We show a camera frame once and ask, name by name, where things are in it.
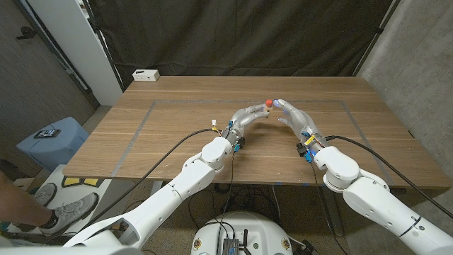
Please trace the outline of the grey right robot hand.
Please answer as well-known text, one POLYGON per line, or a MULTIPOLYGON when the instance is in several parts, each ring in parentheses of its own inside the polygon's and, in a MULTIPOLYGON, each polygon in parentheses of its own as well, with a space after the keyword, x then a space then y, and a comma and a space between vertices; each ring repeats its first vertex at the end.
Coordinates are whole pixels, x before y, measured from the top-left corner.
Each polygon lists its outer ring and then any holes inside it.
POLYGON ((289 126, 299 141, 308 149, 317 153, 330 146, 306 112, 299 110, 284 99, 275 99, 273 105, 283 109, 283 113, 287 116, 287 118, 278 118, 278 120, 289 126))

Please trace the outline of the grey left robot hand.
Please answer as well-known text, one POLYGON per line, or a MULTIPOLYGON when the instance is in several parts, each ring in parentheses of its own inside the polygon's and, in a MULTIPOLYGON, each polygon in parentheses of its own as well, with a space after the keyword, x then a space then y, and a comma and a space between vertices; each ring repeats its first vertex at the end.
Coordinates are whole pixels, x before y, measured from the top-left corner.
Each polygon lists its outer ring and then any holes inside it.
POLYGON ((231 117, 231 127, 227 126, 222 133, 222 137, 227 139, 231 145, 235 145, 243 137, 245 129, 259 118, 266 118, 269 112, 264 109, 264 105, 249 106, 239 109, 231 117))

